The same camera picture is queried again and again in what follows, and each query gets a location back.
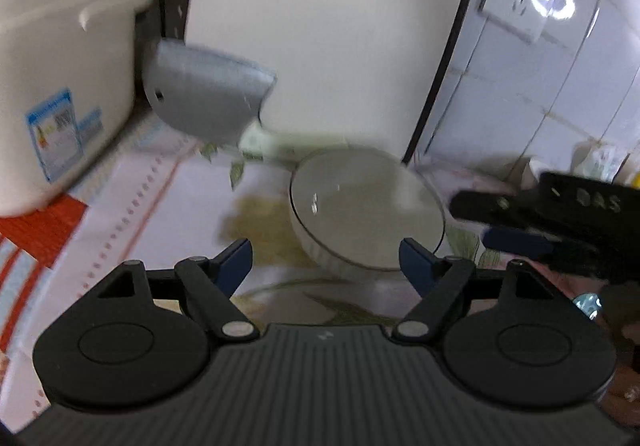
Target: ceramic bowl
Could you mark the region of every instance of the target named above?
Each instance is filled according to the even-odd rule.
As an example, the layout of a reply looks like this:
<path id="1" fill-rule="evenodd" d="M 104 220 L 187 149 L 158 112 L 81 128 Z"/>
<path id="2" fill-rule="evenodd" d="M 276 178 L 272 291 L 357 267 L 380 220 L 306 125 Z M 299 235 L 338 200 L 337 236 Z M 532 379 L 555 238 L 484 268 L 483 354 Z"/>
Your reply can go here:
<path id="1" fill-rule="evenodd" d="M 398 274 L 402 239 L 435 252 L 444 236 L 442 206 L 424 179 L 377 150 L 308 156 L 293 172 L 289 202 L 306 253 L 348 279 Z"/>

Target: cloth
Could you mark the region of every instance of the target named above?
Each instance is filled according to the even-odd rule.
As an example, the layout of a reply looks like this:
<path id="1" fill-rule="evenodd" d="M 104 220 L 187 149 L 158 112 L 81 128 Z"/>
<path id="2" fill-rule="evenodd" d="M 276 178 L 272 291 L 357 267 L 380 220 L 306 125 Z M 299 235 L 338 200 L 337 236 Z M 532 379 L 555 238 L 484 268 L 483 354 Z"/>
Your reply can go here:
<path id="1" fill-rule="evenodd" d="M 420 171 L 432 185 L 447 184 L 450 175 L 444 168 Z M 460 187 L 473 181 L 456 173 Z M 37 337 L 127 259 L 142 260 L 147 269 L 164 269 L 193 255 L 213 257 L 247 237 L 254 267 L 232 301 L 259 328 L 272 322 L 393 326 L 419 301 L 417 293 L 401 273 L 355 282 L 316 266 L 290 225 L 289 179 L 287 168 L 217 152 L 167 128 L 152 145 L 121 156 L 38 296 L 6 372 L 0 419 L 17 431 L 47 408 L 31 362 Z M 450 191 L 444 190 L 446 198 Z M 447 221 L 446 236 L 440 256 L 455 253 L 495 267 L 504 262 L 487 252 L 464 224 Z"/>
<path id="2" fill-rule="evenodd" d="M 135 112 L 82 178 L 45 209 L 0 218 L 0 385 L 50 268 L 100 193 L 120 155 L 144 148 L 163 124 L 149 110 Z"/>

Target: red stripe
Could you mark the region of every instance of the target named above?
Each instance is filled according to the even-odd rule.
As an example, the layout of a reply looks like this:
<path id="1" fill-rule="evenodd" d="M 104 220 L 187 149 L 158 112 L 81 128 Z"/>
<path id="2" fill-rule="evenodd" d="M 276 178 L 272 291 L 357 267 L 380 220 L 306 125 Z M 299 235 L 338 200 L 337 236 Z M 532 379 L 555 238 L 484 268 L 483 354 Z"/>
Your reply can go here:
<path id="1" fill-rule="evenodd" d="M 15 248 L 14 251 L 12 251 L 9 255 L 7 261 L 4 263 L 4 267 L 2 268 L 2 271 L 0 271 L 0 287 L 2 287 L 2 284 L 4 283 L 4 280 L 6 280 L 6 277 L 9 276 L 9 272 L 11 271 L 12 267 L 14 267 L 15 261 L 18 260 L 21 252 L 22 250 L 20 248 Z"/>
<path id="2" fill-rule="evenodd" d="M 0 218 L 0 233 L 38 262 L 51 267 L 85 209 L 85 204 L 63 194 L 41 211 Z"/>
<path id="3" fill-rule="evenodd" d="M 188 157 L 191 157 L 191 154 L 193 153 L 193 150 L 195 150 L 197 146 L 198 146 L 197 144 L 194 145 L 193 147 L 191 147 L 189 152 L 187 152 L 181 158 L 176 160 L 174 168 L 172 168 L 172 170 L 171 170 L 171 172 L 169 174 L 169 177 L 167 178 L 166 182 L 162 185 L 162 188 L 158 192 L 158 195 L 156 196 L 154 201 L 151 203 L 151 207 L 145 213 L 145 216 L 142 219 L 142 224 L 140 224 L 140 226 L 138 227 L 138 229 L 136 230 L 136 232 L 132 236 L 131 240 L 129 241 L 129 244 L 127 244 L 127 247 L 124 249 L 124 251 L 120 255 L 118 263 L 121 263 L 123 260 L 125 260 L 129 256 L 129 253 L 131 252 L 133 247 L 138 243 L 138 240 L 140 239 L 140 235 L 142 235 L 142 232 L 145 230 L 146 225 L 149 222 L 149 219 L 151 219 L 151 216 L 156 212 L 156 209 L 158 209 L 158 205 L 161 203 L 162 199 L 164 199 L 164 195 L 166 195 L 166 192 L 169 189 L 169 187 L 171 186 L 172 182 L 174 182 L 175 174 L 178 171 L 178 168 L 180 168 L 180 165 L 185 160 L 187 160 Z"/>
<path id="4" fill-rule="evenodd" d="M 31 296 L 33 292 L 33 288 L 36 283 L 38 283 L 38 279 L 45 269 L 43 263 L 36 263 L 36 265 L 31 270 L 31 274 L 24 285 L 22 286 L 22 290 L 20 291 L 20 295 L 15 299 L 14 306 L 11 309 L 9 314 L 9 319 L 4 326 L 4 330 L 2 331 L 2 336 L 0 336 L 0 350 L 6 353 L 7 347 L 9 346 L 9 341 L 11 341 L 11 336 L 14 333 L 15 325 L 18 323 L 18 318 L 22 313 L 22 309 L 27 304 L 27 300 Z"/>

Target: blue label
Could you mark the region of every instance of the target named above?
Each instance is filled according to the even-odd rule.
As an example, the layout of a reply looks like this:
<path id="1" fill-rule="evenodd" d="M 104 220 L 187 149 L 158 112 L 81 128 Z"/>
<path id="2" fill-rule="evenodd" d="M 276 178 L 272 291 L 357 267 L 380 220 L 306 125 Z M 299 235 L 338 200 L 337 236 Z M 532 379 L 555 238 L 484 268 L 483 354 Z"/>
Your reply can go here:
<path id="1" fill-rule="evenodd" d="M 44 176 L 54 182 L 82 158 L 71 91 L 64 89 L 36 106 L 26 121 Z"/>

